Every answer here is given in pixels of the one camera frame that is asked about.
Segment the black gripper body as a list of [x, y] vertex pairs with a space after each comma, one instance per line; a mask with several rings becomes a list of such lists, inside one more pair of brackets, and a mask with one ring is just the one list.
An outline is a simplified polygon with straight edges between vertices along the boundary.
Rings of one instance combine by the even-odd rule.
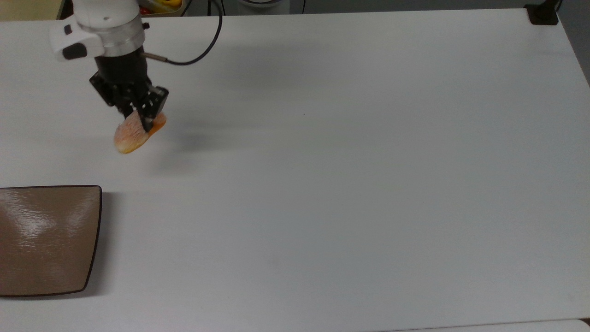
[[98, 71], [90, 78], [90, 84], [110, 107], [131, 109], [148, 94], [152, 82], [142, 53], [143, 50], [135, 50], [118, 57], [95, 58]]

